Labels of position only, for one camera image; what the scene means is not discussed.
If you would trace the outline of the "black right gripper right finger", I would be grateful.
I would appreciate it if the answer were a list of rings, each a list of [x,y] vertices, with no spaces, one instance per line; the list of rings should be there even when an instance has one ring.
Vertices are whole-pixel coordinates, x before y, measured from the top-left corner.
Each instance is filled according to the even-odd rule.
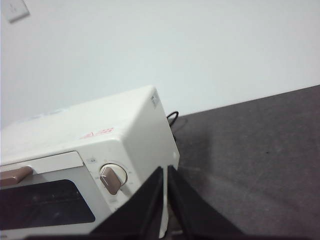
[[[172,166],[167,167],[172,210],[186,236],[240,236],[242,231],[210,206]]]

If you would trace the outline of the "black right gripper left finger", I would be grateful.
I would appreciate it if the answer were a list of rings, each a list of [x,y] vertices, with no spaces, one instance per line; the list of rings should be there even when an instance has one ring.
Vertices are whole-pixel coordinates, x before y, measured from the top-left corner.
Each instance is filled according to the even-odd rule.
[[[136,193],[91,236],[158,236],[163,214],[164,173],[158,167]]]

